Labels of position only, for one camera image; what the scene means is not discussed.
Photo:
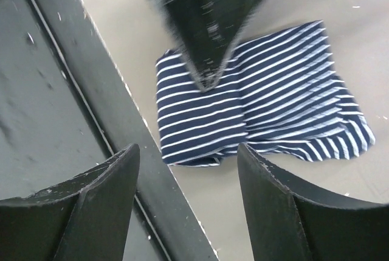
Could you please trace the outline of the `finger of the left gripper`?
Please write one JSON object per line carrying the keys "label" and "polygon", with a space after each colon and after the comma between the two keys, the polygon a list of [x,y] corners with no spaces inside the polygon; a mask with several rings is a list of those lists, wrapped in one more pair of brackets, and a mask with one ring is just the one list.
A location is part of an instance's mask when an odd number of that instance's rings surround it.
{"label": "finger of the left gripper", "polygon": [[219,83],[264,0],[154,0],[198,88]]}

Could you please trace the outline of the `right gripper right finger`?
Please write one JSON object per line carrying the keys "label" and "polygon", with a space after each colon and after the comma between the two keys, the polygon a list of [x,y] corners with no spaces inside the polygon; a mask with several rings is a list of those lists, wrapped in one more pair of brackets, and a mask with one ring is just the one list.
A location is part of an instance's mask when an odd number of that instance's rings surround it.
{"label": "right gripper right finger", "polygon": [[255,260],[387,260],[388,205],[347,197],[238,147]]}

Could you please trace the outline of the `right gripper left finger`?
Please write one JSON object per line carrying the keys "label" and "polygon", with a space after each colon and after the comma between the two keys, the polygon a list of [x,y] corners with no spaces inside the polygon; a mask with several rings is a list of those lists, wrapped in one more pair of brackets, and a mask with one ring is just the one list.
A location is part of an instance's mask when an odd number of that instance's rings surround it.
{"label": "right gripper left finger", "polygon": [[139,166],[131,144],[65,182],[1,200],[1,260],[122,260]]}

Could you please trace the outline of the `striped blue boxer shorts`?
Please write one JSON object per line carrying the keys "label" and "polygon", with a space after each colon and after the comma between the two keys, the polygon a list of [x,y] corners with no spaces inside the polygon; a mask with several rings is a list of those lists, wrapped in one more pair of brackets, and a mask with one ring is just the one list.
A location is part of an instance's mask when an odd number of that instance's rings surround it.
{"label": "striped blue boxer shorts", "polygon": [[156,63],[163,162],[217,166],[239,144],[309,162],[358,157],[376,139],[333,64],[322,21],[240,44],[206,92],[166,51]]}

